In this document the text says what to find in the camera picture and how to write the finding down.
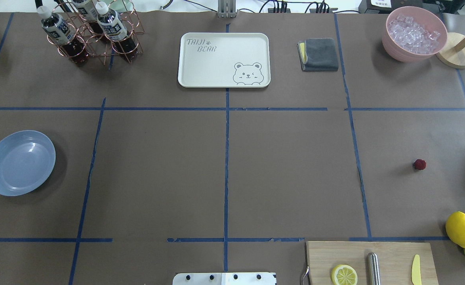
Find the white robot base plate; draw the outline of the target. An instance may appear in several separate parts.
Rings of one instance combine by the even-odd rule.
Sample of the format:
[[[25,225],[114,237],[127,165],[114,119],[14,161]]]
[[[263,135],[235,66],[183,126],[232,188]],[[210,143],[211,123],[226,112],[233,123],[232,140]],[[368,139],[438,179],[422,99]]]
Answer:
[[[276,285],[272,272],[209,272],[176,274],[173,285]]]

